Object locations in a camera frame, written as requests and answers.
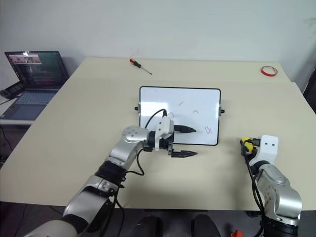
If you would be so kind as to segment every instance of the grey floor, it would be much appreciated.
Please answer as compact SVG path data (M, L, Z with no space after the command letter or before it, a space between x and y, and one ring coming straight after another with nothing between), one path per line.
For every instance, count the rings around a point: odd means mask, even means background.
M14 148L26 132L26 128L5 128L5 135ZM3 138L1 132L1 162L10 154L10 147ZM63 212L64 207L54 207ZM244 237L252 237L259 229L260 218L249 217L245 211L193 211L193 210L143 210L126 209L125 222L121 237L127 236L138 221L149 215L160 217L163 221L164 237L189 237L191 220L198 214L209 215L217 225L222 237L229 237L235 230L244 232ZM0 203L0 237L21 237L39 225L53 219L59 219L61 215L53 211L49 206L21 204L11 202ZM112 222L106 237L114 237L117 234L121 220L120 210L115 210ZM299 237L313 237L316 233L316 211L303 211L299 226ZM97 237L98 232L84 233L83 237Z

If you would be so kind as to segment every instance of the red object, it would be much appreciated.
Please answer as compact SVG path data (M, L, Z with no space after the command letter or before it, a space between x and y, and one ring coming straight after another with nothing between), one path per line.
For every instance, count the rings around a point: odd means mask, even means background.
M271 66L263 66L263 67L261 68L261 73L262 73L263 75L268 76L268 77L274 77L274 76L277 74L277 69L274 68L274 67L271 67Z
M231 233L231 237L243 237L243 233L241 231L235 231Z

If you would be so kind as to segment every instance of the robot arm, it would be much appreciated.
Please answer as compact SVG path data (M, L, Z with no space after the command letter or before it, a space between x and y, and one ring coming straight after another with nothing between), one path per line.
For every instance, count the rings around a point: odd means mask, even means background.
M278 138L263 135L261 139L243 138L246 158L256 175L259 191L264 196L262 225L265 237L297 236L302 201L289 180L274 166Z
M83 230L93 232L100 228L110 215L113 197L121 187L126 171L131 167L141 149L151 152L153 148L168 149L172 157L189 157L196 153L190 151L175 152L172 148L174 125L167 116L163 116L156 131L138 126L126 128L121 140L113 147L108 157L77 192L67 205L61 220L49 221L33 230L25 237L76 237Z

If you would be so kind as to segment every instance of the whiteboard marking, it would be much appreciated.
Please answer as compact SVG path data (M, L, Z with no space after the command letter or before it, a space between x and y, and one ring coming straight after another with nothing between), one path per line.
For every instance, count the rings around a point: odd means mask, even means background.
M209 134L209 133L213 134L211 128L208 126L205 127L205 131L207 134Z

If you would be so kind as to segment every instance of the beige table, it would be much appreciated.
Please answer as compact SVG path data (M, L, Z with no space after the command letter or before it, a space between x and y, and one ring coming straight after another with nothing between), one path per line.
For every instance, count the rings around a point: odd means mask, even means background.
M270 64L279 70L274 79L260 75L264 63L139 62L154 75L129 65L127 59L87 58L82 63L1 169L2 201L67 205L123 129L138 124L134 107L139 87L160 85L220 88L226 110L220 143L175 146L197 151L191 158L171 158L166 151L143 153L146 174L128 174L119 194L122 205L256 209L239 139L269 134L279 137L276 165L300 193L304 209L316 209L311 185L316 179L316 116L278 64Z

